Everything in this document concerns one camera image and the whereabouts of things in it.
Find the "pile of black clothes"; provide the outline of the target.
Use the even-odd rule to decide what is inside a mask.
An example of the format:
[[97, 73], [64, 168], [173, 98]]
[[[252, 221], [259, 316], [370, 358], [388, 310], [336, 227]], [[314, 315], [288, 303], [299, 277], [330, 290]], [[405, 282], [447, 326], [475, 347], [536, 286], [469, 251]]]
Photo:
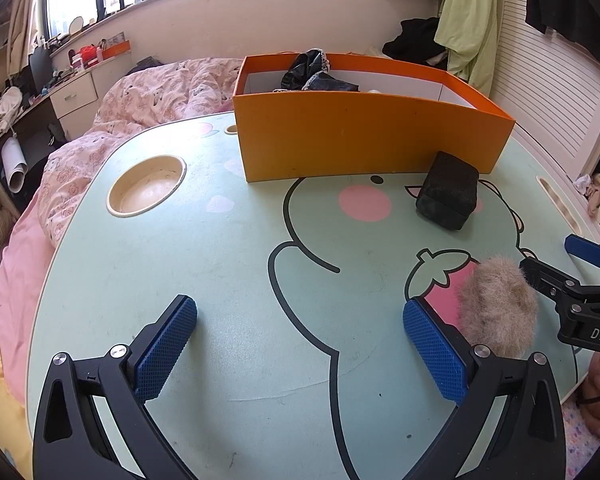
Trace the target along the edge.
[[400, 35], [386, 42], [381, 52], [394, 60], [446, 70], [448, 52], [434, 41], [438, 25], [436, 16], [403, 20]]

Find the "black computer monitor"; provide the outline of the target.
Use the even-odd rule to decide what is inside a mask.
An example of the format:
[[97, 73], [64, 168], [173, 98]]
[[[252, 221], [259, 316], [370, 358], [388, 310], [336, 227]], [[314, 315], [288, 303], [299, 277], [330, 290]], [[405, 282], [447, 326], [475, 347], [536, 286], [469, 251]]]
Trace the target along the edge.
[[35, 92], [41, 94], [53, 79], [53, 63], [50, 51], [46, 47], [36, 47], [29, 55], [29, 67]]

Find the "green hanging garment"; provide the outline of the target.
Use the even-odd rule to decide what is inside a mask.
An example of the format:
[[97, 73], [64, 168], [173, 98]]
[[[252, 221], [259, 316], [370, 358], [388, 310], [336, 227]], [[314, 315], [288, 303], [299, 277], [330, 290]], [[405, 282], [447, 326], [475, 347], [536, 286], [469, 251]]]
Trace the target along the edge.
[[487, 96], [498, 48], [498, 0], [443, 0], [434, 41], [448, 52], [446, 70]]

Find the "black rectangular case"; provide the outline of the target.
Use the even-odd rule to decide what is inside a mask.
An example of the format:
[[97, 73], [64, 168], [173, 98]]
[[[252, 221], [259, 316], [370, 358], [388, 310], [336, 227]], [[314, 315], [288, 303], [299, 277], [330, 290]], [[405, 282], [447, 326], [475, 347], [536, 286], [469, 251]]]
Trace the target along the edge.
[[440, 151], [420, 188], [416, 209], [438, 226], [459, 231], [477, 206], [478, 180], [474, 166]]

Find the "red object on desk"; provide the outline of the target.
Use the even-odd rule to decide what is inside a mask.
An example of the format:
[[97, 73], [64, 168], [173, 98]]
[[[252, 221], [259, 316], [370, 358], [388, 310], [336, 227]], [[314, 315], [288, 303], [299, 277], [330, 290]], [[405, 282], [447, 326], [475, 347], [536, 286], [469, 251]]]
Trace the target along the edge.
[[82, 47], [79, 50], [79, 56], [85, 67], [99, 63], [102, 60], [102, 49], [100, 47], [90, 44], [89, 46]]

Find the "black leather pouch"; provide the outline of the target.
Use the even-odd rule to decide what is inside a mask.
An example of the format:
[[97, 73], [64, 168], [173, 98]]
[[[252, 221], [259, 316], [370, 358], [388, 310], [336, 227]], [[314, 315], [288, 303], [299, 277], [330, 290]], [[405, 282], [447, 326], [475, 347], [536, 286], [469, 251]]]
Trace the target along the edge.
[[300, 53], [291, 63], [279, 89], [285, 91], [345, 91], [359, 92], [357, 84], [333, 77], [329, 60], [321, 49], [311, 49]]

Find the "brown furry pom-pom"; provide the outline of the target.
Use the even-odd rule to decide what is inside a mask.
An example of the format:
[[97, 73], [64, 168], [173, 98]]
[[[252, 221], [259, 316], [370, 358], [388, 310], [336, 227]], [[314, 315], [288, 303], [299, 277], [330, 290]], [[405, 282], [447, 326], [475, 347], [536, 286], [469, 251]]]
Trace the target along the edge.
[[472, 346], [484, 344], [511, 359], [531, 348], [538, 300], [515, 261], [501, 256], [484, 260], [458, 286], [456, 296], [457, 326]]

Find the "rolled white paper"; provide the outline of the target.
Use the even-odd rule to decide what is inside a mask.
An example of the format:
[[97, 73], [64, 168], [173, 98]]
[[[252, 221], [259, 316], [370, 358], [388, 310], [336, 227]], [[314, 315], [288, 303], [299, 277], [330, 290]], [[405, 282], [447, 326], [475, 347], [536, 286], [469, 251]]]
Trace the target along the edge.
[[10, 136], [2, 146], [1, 156], [7, 187], [12, 194], [21, 191], [29, 166], [15, 136]]

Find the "pink floral duvet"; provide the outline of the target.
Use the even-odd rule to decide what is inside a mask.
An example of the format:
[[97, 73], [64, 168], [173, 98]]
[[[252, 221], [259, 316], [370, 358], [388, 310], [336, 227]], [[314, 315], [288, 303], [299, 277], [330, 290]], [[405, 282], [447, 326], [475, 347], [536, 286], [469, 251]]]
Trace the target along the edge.
[[119, 79], [91, 128], [48, 156], [38, 221], [50, 244], [60, 243], [91, 180], [118, 146], [152, 127], [231, 110], [241, 67], [240, 58], [196, 58]]

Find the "orange cardboard box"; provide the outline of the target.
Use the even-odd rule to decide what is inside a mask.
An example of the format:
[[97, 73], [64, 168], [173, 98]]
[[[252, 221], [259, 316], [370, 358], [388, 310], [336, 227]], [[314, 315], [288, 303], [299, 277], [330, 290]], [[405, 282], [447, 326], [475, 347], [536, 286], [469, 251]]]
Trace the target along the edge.
[[346, 174], [424, 174], [437, 152], [491, 172], [514, 118], [444, 70], [331, 53], [352, 91], [280, 90], [292, 53], [247, 56], [233, 96], [249, 182]]

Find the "orange tray on desk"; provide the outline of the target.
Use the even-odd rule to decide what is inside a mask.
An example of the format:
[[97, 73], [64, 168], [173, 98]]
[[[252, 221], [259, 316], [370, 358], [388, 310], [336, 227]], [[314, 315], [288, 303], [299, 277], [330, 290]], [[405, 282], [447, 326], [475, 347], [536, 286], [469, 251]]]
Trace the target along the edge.
[[115, 56], [128, 52], [129, 50], [131, 50], [131, 43], [129, 40], [122, 41], [102, 50], [102, 58], [104, 60], [108, 60], [108, 58], [114, 58]]

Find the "white drawer desk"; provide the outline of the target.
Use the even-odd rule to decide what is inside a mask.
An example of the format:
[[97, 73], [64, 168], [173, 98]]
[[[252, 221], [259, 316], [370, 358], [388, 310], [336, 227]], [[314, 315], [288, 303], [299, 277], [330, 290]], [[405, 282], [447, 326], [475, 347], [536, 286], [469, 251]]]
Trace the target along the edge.
[[45, 129], [53, 135], [53, 143], [82, 136], [91, 128], [108, 90], [131, 68], [131, 52], [126, 51], [74, 73], [44, 96], [35, 98], [27, 108], [22, 107], [24, 97], [20, 90], [5, 90], [5, 103], [0, 98], [0, 146], [12, 133], [20, 142], [28, 134]]

